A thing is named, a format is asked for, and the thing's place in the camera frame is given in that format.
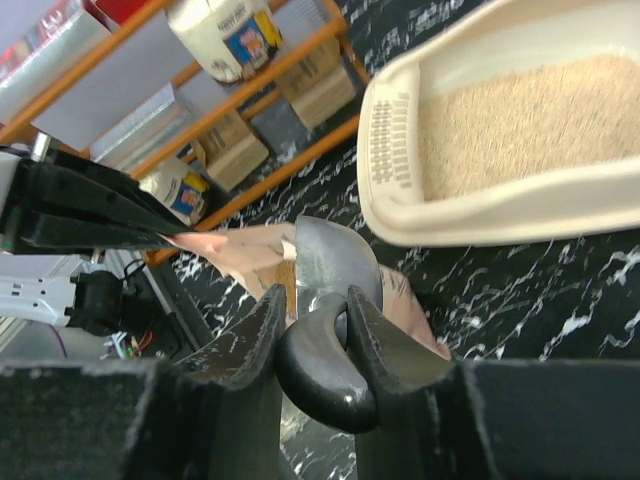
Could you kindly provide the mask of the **pink cat litter bag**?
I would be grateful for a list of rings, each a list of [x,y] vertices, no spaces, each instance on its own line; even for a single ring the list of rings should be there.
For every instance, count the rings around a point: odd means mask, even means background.
[[[206,259],[255,299],[274,284],[284,285],[288,325],[319,308],[329,294],[345,296],[357,285],[404,333],[441,358],[451,358],[449,348],[436,341],[408,278],[381,265],[350,228],[301,216],[295,223],[181,233],[168,242]]]

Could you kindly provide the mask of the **grey metal scoop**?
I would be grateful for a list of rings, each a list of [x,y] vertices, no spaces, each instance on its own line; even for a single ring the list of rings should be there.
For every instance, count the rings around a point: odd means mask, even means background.
[[[347,296],[352,286],[362,290],[351,285],[345,296],[329,294],[319,308],[286,329],[275,367],[285,395],[303,413],[358,434],[375,427],[377,408],[373,391],[347,354]]]

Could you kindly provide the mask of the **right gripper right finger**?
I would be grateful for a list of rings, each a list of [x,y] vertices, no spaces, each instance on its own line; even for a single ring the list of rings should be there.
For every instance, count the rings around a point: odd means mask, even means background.
[[[635,479],[639,365],[448,362],[348,293],[349,349],[373,390],[362,479]]]

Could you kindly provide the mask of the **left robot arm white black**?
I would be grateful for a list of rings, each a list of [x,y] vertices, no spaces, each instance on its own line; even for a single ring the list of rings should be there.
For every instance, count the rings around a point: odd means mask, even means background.
[[[160,201],[126,174],[67,152],[37,161],[1,148],[1,250],[20,255],[78,255],[106,250],[161,250],[188,232]],[[52,328],[80,328],[112,339],[116,354],[151,353],[182,340],[174,315],[140,292],[137,270],[104,270],[24,279],[1,277],[1,313]]]

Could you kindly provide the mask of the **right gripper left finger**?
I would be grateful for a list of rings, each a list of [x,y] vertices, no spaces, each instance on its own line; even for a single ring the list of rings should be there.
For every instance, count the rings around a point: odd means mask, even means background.
[[[1,365],[5,479],[276,479],[282,391],[273,285],[225,335],[165,360]]]

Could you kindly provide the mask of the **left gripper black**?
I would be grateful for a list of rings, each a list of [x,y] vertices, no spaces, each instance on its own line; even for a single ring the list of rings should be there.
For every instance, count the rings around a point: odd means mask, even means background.
[[[37,162],[28,150],[1,145],[2,253],[159,250],[169,244],[155,233],[192,230],[125,173],[64,151]]]

